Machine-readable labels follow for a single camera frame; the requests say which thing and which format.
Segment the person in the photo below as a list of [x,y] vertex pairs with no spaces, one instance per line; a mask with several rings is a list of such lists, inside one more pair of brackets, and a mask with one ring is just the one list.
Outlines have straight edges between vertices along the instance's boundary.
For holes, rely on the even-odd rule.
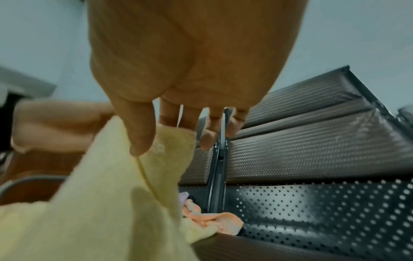
[[84,152],[113,115],[108,102],[30,100],[9,93],[0,104],[0,152]]
[[[209,108],[200,146],[233,137],[269,91],[297,37],[307,0],[88,0],[92,74],[124,121],[134,155],[159,122],[194,129]],[[179,110],[183,105],[180,122]]]

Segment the skin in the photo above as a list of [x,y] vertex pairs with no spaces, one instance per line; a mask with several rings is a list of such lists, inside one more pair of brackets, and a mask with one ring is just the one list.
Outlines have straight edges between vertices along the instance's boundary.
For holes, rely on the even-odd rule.
[[84,152],[113,115],[110,103],[23,100],[13,114],[12,145],[20,152]]
[[[159,122],[218,137],[225,107],[233,137],[271,88],[297,37],[307,0],[89,0],[94,77],[122,118],[133,153],[152,144]],[[180,122],[179,108],[183,105]]]

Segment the orange and white cloth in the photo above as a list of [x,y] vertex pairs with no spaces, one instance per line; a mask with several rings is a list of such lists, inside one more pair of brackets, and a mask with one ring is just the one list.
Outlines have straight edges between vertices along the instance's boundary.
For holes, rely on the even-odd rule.
[[216,227],[218,233],[236,236],[240,232],[244,222],[232,213],[201,213],[201,208],[192,202],[186,200],[182,208],[182,214],[185,219],[192,220],[200,228]]

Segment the backrest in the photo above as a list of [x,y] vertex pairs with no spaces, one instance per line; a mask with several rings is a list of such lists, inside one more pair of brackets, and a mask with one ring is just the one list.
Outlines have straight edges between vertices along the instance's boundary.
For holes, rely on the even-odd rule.
[[203,212],[208,212],[210,205],[210,192],[219,151],[219,144],[205,151],[199,147],[199,140],[204,129],[206,117],[199,119],[197,127],[197,144],[194,158],[181,177],[179,191],[188,192],[192,199],[201,207]]
[[240,236],[411,260],[411,131],[349,67],[275,91],[227,141],[212,209],[237,214]]

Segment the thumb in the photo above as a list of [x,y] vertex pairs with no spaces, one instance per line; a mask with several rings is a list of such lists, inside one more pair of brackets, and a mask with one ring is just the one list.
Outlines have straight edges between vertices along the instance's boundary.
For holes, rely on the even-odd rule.
[[135,102],[120,96],[109,97],[117,115],[123,120],[131,143],[131,154],[140,156],[152,145],[156,119],[152,102]]

